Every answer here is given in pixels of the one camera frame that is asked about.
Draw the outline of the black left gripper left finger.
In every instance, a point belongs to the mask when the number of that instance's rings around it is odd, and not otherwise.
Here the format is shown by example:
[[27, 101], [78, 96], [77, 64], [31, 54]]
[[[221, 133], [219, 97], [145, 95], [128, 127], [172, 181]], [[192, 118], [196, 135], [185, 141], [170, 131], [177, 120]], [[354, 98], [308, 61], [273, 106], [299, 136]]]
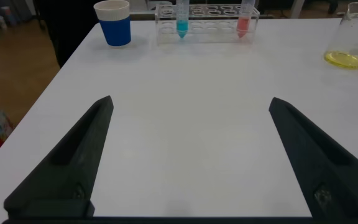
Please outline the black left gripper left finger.
[[88, 218], [114, 106], [96, 101], [5, 199], [10, 218]]

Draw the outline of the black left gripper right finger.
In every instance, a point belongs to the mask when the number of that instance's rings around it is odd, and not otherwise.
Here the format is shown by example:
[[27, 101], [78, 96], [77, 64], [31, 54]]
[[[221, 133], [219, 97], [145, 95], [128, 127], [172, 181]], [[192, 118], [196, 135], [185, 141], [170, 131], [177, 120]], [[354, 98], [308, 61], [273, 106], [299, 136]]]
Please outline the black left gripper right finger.
[[358, 159], [289, 102], [269, 112], [314, 218], [358, 218]]

